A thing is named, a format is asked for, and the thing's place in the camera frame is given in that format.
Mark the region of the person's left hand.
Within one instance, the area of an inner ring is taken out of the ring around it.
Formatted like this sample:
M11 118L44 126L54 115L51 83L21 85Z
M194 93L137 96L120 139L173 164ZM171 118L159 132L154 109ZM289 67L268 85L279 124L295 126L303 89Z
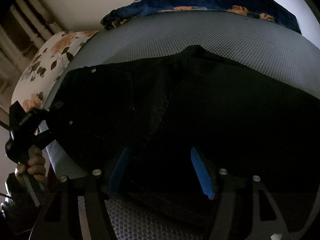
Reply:
M39 183L43 183L46 185L48 183L48 179L46 177L46 159L43 157L42 151L32 146L29 148L29 160L27 162L27 166L24 164L17 164L15 169L15 177L18 182L23 186L27 187L23 176L29 174L33 176Z

